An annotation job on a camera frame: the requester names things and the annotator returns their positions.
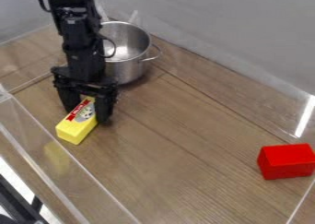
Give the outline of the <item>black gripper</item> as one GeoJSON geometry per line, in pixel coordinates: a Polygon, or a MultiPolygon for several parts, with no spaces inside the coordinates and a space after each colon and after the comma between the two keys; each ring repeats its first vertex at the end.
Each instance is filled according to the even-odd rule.
{"type": "Polygon", "coordinates": [[[81,102],[81,95],[94,97],[94,111],[98,123],[105,123],[111,116],[117,103],[117,81],[103,73],[102,46],[78,50],[63,49],[66,65],[53,66],[50,72],[53,85],[66,112],[70,112],[81,102]]]}

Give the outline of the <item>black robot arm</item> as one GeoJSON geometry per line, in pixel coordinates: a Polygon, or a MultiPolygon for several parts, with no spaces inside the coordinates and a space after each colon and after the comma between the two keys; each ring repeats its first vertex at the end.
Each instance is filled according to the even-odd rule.
{"type": "Polygon", "coordinates": [[[114,42],[101,35],[101,15],[94,0],[38,0],[41,9],[51,15],[57,34],[62,38],[65,66],[53,66],[53,85],[66,112],[81,101],[81,96],[94,99],[95,120],[105,124],[111,116],[118,96],[117,81],[103,73],[102,42],[114,42]]]}

